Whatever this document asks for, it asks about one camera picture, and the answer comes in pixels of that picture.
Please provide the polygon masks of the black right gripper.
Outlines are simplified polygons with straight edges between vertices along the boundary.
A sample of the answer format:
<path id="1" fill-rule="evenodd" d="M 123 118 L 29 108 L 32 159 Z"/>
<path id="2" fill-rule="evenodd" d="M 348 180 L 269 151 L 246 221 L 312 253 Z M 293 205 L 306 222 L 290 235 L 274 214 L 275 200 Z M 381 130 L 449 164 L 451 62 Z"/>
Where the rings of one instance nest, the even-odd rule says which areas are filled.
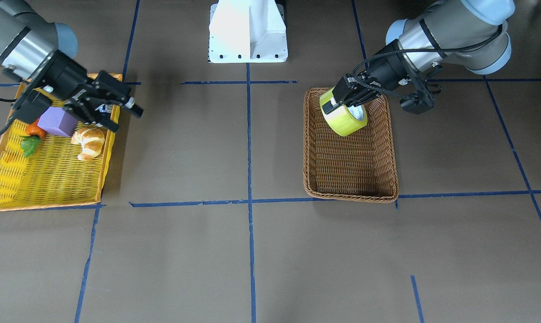
<path id="1" fill-rule="evenodd" d="M 114 106 L 135 118 L 144 110 L 131 96 L 131 89 L 108 72 L 101 70 L 92 79 L 87 70 L 61 51 L 53 51 L 30 77 L 28 88 L 51 89 L 51 96 L 64 102 L 64 109 L 80 122 L 104 127 L 113 133 L 119 129 L 112 120 Z"/>

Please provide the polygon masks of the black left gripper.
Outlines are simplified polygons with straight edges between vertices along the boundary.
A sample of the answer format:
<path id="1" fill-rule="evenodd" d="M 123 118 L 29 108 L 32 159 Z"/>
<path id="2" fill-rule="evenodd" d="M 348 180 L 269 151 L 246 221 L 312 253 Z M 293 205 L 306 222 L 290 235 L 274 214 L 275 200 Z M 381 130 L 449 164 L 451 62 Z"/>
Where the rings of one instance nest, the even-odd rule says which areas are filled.
<path id="1" fill-rule="evenodd" d="M 408 79 L 408 67 L 405 53 L 416 52 L 416 49 L 400 49 L 400 42 L 394 39 L 378 53 L 359 63 L 354 71 L 341 77 L 332 88 L 334 100 L 322 104 L 322 112 L 330 114 L 340 105 L 349 108 L 358 107 L 381 94 L 405 99 L 407 95 L 395 93 L 399 82 Z"/>

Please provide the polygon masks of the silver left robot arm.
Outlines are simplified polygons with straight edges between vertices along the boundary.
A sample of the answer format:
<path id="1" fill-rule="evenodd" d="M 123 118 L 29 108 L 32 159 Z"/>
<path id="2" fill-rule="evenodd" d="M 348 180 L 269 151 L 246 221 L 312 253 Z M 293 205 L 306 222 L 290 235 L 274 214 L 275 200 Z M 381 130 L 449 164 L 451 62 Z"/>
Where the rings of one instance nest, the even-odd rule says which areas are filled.
<path id="1" fill-rule="evenodd" d="M 441 87 L 428 84 L 442 63 L 459 64 L 477 75 L 505 66 L 511 57 L 508 18 L 512 0 L 439 0 L 413 20 L 397 20 L 386 45 L 344 75 L 322 98 L 325 114 L 365 104 L 381 95 L 400 98 L 406 112 L 434 107 Z"/>

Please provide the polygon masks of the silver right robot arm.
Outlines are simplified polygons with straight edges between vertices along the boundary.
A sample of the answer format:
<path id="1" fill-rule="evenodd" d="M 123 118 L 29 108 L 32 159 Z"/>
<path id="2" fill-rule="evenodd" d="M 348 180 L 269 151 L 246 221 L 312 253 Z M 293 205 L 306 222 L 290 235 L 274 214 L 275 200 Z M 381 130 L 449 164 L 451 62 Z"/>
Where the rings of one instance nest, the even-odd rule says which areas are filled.
<path id="1" fill-rule="evenodd" d="M 69 26 L 49 23 L 24 0 L 0 0 L 0 67 L 27 81 L 8 120 L 33 123 L 54 100 L 81 123 L 118 130 L 114 106 L 143 115 L 131 89 L 106 71 L 95 78 L 75 61 L 77 39 Z"/>

